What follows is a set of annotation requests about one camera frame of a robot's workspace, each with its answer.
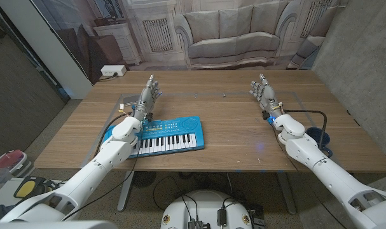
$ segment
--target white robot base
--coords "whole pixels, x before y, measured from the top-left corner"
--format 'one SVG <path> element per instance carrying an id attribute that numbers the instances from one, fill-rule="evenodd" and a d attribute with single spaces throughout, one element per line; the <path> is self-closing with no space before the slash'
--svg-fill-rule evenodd
<path id="1" fill-rule="evenodd" d="M 218 228 L 217 224 L 217 212 L 224 205 L 228 206 L 226 210 L 226 225 L 221 228 L 239 228 L 239 229 L 251 229 L 252 222 L 245 207 L 239 202 L 230 198 L 229 195 L 214 190 L 196 190 L 183 196 L 184 201 L 190 211 L 193 221 L 198 216 L 198 221 L 202 221 L 204 225 L 210 224 L 211 228 Z M 173 201 L 163 213 L 161 229 L 169 228 L 188 228 L 188 222 L 190 222 L 190 216 L 188 214 L 186 205 L 181 197 Z"/>

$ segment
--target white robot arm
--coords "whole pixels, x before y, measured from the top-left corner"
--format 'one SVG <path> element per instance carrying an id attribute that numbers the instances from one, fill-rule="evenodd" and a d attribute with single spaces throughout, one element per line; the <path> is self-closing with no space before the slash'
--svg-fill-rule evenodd
<path id="1" fill-rule="evenodd" d="M 358 228 L 386 228 L 386 191 L 360 183 L 347 171 L 329 159 L 317 143 L 305 133 L 304 126 L 277 103 L 275 92 L 261 74 L 261 83 L 252 82 L 250 91 L 263 111 L 270 115 L 273 126 L 282 132 L 279 141 L 287 154 L 308 167 L 337 198 Z"/>
<path id="2" fill-rule="evenodd" d="M 137 142 L 135 135 L 142 122 L 153 110 L 158 93 L 158 82 L 152 75 L 136 105 L 133 117 L 126 117 L 115 126 L 112 136 L 102 145 L 97 156 L 78 171 L 65 185 L 56 190 L 27 199 L 18 204 L 0 223 L 10 221 L 65 221 L 75 219 L 93 191 L 116 165 L 124 162 Z"/>

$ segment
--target toy keyboard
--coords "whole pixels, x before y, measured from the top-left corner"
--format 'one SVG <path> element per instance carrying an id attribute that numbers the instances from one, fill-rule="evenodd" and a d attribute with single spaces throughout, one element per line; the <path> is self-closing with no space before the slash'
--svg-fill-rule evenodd
<path id="1" fill-rule="evenodd" d="M 103 141 L 112 135 L 114 126 L 108 128 Z M 139 141 L 129 158 L 136 157 L 138 150 L 139 156 L 151 156 L 204 148 L 203 130 L 198 116 L 151 121 L 143 128 L 142 140 L 140 133 L 136 135 Z"/>

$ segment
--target red object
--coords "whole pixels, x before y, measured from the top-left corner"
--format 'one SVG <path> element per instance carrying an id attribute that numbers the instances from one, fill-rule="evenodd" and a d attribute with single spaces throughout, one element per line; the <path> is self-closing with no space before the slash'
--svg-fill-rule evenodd
<path id="1" fill-rule="evenodd" d="M 0 158 L 0 169 L 12 169 L 23 157 L 23 152 L 19 149 L 5 153 Z"/>

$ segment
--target wall mural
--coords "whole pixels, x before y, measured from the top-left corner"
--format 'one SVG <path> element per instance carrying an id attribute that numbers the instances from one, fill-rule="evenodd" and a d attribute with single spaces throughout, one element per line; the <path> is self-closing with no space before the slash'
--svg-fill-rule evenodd
<path id="1" fill-rule="evenodd" d="M 92 83 L 130 70 L 307 69 L 340 0 L 33 0 Z"/>

